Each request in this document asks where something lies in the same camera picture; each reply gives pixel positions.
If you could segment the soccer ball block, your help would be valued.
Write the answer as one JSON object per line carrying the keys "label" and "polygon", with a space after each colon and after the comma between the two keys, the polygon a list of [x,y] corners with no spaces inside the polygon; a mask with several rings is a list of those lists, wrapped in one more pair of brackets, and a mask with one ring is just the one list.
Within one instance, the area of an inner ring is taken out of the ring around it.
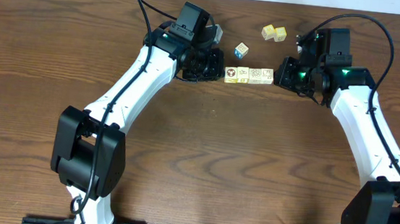
{"label": "soccer ball block", "polygon": [[238,81],[237,72],[238,69],[236,67],[227,66],[224,72],[224,82],[236,83]]}

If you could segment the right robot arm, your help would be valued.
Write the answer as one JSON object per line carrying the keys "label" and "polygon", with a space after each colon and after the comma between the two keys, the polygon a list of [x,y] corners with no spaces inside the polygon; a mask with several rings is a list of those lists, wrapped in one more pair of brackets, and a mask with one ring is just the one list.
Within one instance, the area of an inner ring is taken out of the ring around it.
{"label": "right robot arm", "polygon": [[339,224],[400,224],[400,149],[380,109],[376,84],[352,66],[350,32],[319,29],[298,38],[298,59],[287,57],[274,84],[331,109],[357,164],[361,189]]}

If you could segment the wooden 8 block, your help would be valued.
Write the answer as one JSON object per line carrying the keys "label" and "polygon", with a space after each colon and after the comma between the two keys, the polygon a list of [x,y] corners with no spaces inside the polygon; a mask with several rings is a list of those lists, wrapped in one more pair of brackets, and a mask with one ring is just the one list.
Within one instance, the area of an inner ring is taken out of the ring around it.
{"label": "wooden 8 block", "polygon": [[261,69],[262,73],[261,73],[261,84],[264,85],[269,85],[273,83],[273,74],[274,71],[273,69]]}

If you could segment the yellow-edged wooden block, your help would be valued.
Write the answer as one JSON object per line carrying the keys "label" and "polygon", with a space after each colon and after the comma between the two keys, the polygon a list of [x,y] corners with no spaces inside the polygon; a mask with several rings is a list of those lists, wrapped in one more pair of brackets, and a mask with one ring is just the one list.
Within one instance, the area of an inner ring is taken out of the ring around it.
{"label": "yellow-edged wooden block", "polygon": [[237,67],[237,83],[248,83],[250,69],[247,66]]}

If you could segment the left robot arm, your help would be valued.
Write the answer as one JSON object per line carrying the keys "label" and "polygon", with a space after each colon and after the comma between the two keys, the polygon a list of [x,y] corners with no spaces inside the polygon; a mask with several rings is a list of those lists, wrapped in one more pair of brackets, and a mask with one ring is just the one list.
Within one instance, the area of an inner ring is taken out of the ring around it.
{"label": "left robot arm", "polygon": [[178,17],[147,29],[131,67],[105,94],[59,116],[51,170],[72,195],[65,224],[114,224],[111,192],[126,166],[126,135],[151,98],[173,79],[216,81],[224,75],[222,29],[186,2]]}

